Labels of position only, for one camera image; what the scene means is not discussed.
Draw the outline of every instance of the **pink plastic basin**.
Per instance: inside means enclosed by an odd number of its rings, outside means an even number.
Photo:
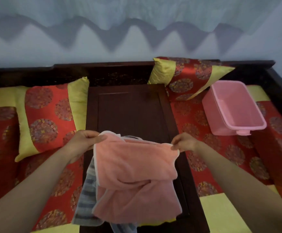
[[[217,81],[202,100],[211,132],[217,136],[250,135],[266,121],[244,83]]]

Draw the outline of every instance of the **red brocade fabric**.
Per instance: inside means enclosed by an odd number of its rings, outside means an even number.
[[[265,117],[267,128],[252,131],[250,139],[282,197],[282,116],[271,101],[259,101],[257,105]]]
[[[15,107],[0,107],[0,198],[15,186],[19,123]]]
[[[193,60],[189,58],[157,57],[176,62],[174,76],[166,86],[170,101],[185,101],[202,88],[209,80],[212,65],[221,65],[216,61]]]
[[[273,184],[270,175],[247,136],[214,136],[201,103],[203,91],[188,101],[171,102],[179,133],[186,132],[205,142],[219,154],[266,185]],[[222,193],[205,163],[193,152],[186,151],[199,196]]]
[[[58,148],[22,160],[17,183],[28,177],[57,150]],[[75,163],[66,166],[32,231],[71,223],[82,190],[83,162],[84,156],[81,156]]]
[[[76,132],[67,84],[28,89],[25,112],[39,152],[62,147]]]

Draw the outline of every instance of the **towel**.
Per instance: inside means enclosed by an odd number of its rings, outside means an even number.
[[[96,200],[92,213],[108,222],[142,223],[175,218],[182,212],[173,187],[179,151],[121,137],[110,131],[95,144]]]
[[[92,214],[92,208],[96,205],[96,172],[92,158],[87,169],[86,179],[79,197],[72,224],[96,227],[103,221]],[[110,223],[114,233],[137,233],[136,224]]]

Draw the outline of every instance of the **light blue wall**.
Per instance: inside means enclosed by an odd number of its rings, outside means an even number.
[[[44,28],[23,18],[0,20],[0,68],[55,63],[148,61],[155,56],[275,60],[282,76],[282,2],[253,34],[219,25],[212,33],[175,23],[162,31],[138,20],[103,31],[76,18]]]

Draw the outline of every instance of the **dark wooden table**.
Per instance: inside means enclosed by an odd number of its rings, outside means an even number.
[[[170,143],[178,134],[163,84],[89,87],[86,129],[109,130],[157,143]],[[85,155],[83,180],[92,155],[92,151]],[[185,153],[180,154],[175,165],[178,178],[174,180],[174,188],[183,213],[172,223],[138,227],[139,233],[210,232]],[[81,227],[80,232],[107,233],[112,229],[104,223],[99,227]]]

